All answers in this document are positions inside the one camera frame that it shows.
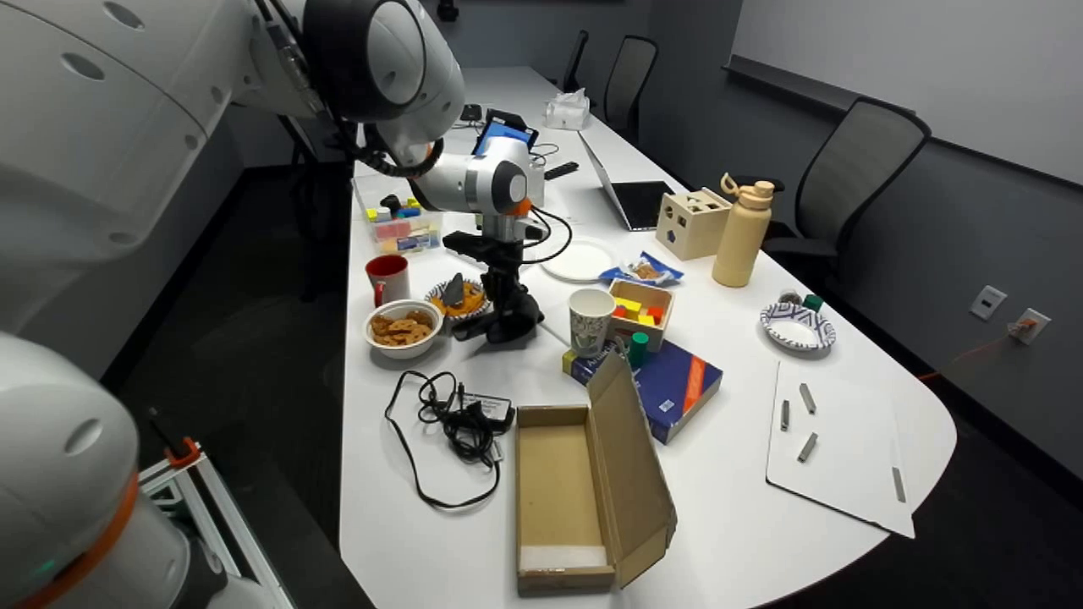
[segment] black mount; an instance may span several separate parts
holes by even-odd
[[[483,336],[490,346],[508,346],[540,330],[545,315],[540,313],[531,290],[519,284],[522,243],[498,243],[478,235],[447,235],[443,248],[488,263],[481,284],[488,300],[496,306],[490,315],[459,325],[452,333],[454,337],[468,341],[473,336]]]

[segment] box flap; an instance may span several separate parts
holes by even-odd
[[[623,590],[668,554],[676,512],[648,432],[635,370],[623,355],[611,355],[593,377],[591,399],[602,535],[615,586]]]

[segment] bottle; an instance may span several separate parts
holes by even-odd
[[[733,205],[723,237],[710,277],[727,289],[746,289],[752,277],[752,263],[760,248],[764,243],[773,222],[777,182],[760,181],[755,186],[739,191],[739,202]]]

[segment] open cardboard box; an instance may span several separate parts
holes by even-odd
[[[635,317],[615,317],[615,315],[611,317],[611,336],[612,337],[620,337],[626,346],[629,336],[648,333],[651,351],[657,351],[663,346],[663,336],[668,336],[668,325],[672,325],[674,296],[663,290],[663,289],[629,284],[629,282],[612,282],[611,296],[639,300],[644,308],[663,308],[663,320],[662,325],[639,325]]]
[[[676,512],[626,358],[591,381],[593,406],[519,408],[519,593],[611,593],[657,564]]]

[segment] mug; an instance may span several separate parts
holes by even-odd
[[[373,258],[373,262],[365,263],[376,308],[385,306],[385,300],[411,298],[406,269],[411,269],[411,263],[406,263],[406,258],[399,258],[399,254]]]

